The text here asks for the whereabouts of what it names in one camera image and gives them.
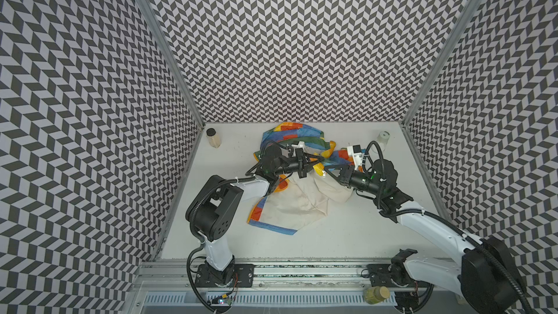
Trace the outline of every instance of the orange patch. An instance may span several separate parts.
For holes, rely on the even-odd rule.
[[[339,157],[345,160],[349,160],[349,153],[347,153],[346,149],[339,150]]]
[[[301,129],[302,127],[303,127],[302,124],[299,124],[298,122],[292,122],[289,123],[288,125],[281,125],[281,131],[297,130],[297,129]]]
[[[250,215],[250,219],[259,221],[260,216],[262,215],[262,211],[263,209],[261,207],[255,207],[254,211],[252,211],[252,214]]]
[[[277,188],[275,188],[275,191],[273,191],[274,193],[284,191],[289,186],[289,180],[287,179],[287,176],[282,174],[279,177],[281,178],[281,182],[279,182],[279,185],[277,186]]]

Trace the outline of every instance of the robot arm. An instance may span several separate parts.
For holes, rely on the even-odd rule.
[[[225,233],[238,204],[274,192],[281,183],[280,175],[297,172],[303,178],[315,164],[323,161],[323,157],[304,153],[303,147],[303,143],[284,147],[272,142],[262,150],[258,164],[247,172],[251,178],[226,181],[213,175],[188,207],[186,220],[190,221],[192,233],[204,245],[206,262],[215,284],[226,285],[233,276],[234,256]],[[283,150],[288,150],[287,156],[283,155]]]
[[[355,147],[357,149],[350,152],[360,154],[360,147]],[[464,297],[481,314],[503,313],[521,299],[514,285],[491,260],[493,257],[499,262],[504,272],[525,292],[525,285],[504,242],[494,237],[483,240],[426,211],[397,188],[397,171],[393,163],[381,158],[369,171],[361,172],[353,165],[326,166],[325,171],[341,185],[373,194],[375,197],[367,198],[380,208],[381,216],[419,233],[453,260],[448,262],[421,256],[415,250],[402,250],[392,259],[392,280],[400,286],[411,281],[424,281],[443,287]]]

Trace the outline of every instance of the red wire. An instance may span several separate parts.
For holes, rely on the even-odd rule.
[[[237,274],[237,280],[234,282],[234,286],[236,286],[237,291],[234,293],[233,302],[235,302],[235,301],[237,300],[237,295],[238,295],[238,286],[237,286],[237,283],[238,283],[238,274]]]

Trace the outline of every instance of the vent grille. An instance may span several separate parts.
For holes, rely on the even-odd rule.
[[[222,291],[210,291],[201,293],[211,300],[221,296]],[[192,291],[149,291],[144,306],[199,306],[201,303],[196,299]],[[364,301],[361,291],[245,291],[239,293],[235,306],[258,307],[350,307],[370,306]],[[375,306],[396,306],[395,296],[390,296],[384,302]]]
[[[158,291],[149,291],[145,298],[144,305],[156,305],[156,306],[165,306],[165,305],[177,305],[177,304],[185,304],[187,292],[185,291],[176,291],[176,292],[158,292]]]
[[[209,293],[208,298],[213,299],[219,293]],[[316,292],[316,291],[293,291],[293,292],[266,292],[266,293],[246,293],[239,294],[237,305],[275,305],[275,306],[369,306],[364,301],[362,292]],[[396,306],[395,296],[391,295],[380,305]]]

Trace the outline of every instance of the jar lid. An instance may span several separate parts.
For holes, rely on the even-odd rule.
[[[389,295],[390,295],[389,289],[385,286],[382,286],[380,288],[380,296],[382,296],[383,298],[389,298]]]

